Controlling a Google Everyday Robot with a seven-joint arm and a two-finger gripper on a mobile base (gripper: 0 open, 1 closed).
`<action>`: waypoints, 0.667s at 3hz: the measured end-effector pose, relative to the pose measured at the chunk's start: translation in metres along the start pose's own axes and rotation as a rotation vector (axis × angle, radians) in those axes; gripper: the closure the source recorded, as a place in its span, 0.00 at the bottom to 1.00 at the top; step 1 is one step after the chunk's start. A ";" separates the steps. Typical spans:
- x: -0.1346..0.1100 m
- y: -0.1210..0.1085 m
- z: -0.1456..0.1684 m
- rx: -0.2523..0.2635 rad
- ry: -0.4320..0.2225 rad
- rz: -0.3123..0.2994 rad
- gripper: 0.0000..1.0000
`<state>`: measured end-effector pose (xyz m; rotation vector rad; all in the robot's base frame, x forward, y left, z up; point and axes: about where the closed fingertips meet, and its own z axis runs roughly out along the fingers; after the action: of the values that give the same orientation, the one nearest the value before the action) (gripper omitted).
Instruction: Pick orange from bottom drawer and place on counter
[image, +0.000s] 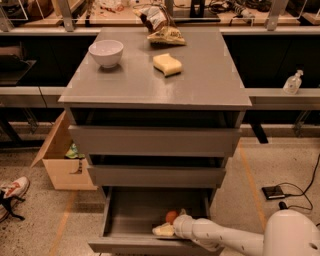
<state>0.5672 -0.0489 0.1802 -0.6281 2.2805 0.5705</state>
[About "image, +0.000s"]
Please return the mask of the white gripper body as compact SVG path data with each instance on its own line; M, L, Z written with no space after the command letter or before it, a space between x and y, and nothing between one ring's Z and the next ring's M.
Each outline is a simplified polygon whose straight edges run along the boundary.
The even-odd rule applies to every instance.
M188 239L197 245L212 245L213 240L207 233L212 221L204 218L193 219L189 215L180 215L174 222L175 235L182 239Z

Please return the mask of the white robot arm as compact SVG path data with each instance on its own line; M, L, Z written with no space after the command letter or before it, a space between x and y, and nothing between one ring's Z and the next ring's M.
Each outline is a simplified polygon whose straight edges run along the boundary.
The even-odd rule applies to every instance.
M153 228L152 233L158 238L191 240L209 252L224 246L244 256L320 256L320 230L309 218L290 209L275 212L263 234L193 219L184 211Z

